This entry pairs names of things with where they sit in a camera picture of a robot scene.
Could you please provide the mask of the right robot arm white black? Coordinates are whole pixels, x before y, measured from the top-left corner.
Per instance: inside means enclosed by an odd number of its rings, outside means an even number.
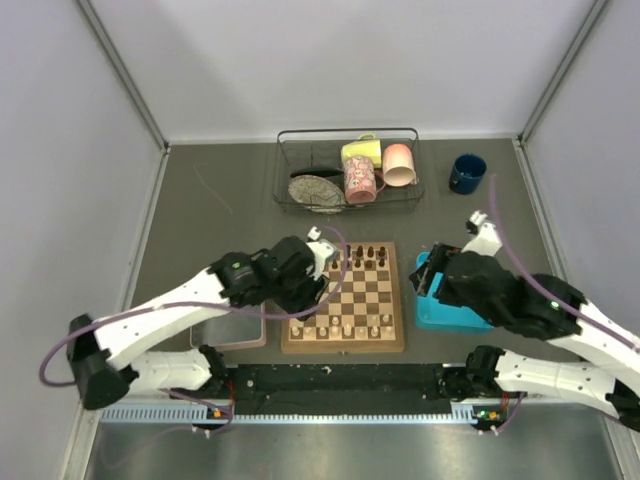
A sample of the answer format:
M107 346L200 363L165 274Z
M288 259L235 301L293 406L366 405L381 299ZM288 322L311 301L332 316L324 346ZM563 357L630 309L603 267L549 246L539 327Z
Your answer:
M542 395L600 411L639 428L639 338L584 294L549 274L515 275L491 255L433 247L409 277L417 296L467 308L494 328L543 341L578 363L534 359L500 347L476 347L441 385L451 397Z

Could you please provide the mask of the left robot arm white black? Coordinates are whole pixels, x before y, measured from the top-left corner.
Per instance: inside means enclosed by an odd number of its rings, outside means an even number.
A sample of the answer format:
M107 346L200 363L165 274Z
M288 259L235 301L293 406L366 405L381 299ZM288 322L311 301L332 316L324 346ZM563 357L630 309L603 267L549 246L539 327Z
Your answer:
M325 239L289 236L252 254L229 252L184 284L110 319L76 317L66 357L83 407L99 410L157 389L220 394L227 374L214 348L161 352L157 345L238 309L256 313L267 300L298 319L309 317L329 284L325 266L337 253Z

